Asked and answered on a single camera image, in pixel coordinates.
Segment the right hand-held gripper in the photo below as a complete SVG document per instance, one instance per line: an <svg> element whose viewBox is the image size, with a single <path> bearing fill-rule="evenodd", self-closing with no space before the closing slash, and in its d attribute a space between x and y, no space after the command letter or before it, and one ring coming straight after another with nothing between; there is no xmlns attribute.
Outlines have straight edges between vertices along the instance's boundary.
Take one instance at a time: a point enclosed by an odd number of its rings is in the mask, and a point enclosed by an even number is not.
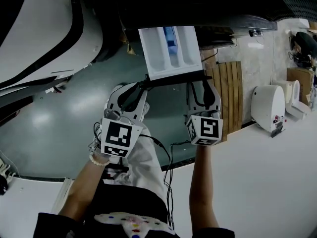
<svg viewBox="0 0 317 238"><path fill-rule="evenodd" d="M213 146L222 139L221 98L213 84L206 79L202 83L203 104L198 101L194 84L186 84L188 112L185 125L192 145Z"/></svg>

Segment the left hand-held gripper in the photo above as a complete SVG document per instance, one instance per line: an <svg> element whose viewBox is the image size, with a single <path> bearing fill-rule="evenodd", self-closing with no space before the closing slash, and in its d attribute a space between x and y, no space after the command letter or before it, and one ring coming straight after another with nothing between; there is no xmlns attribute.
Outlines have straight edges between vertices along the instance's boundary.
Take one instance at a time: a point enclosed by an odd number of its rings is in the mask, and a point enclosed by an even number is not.
<svg viewBox="0 0 317 238"><path fill-rule="evenodd" d="M143 128L131 120L142 120L147 89L139 82L118 85L111 93L101 125L101 153L127 158Z"/></svg>

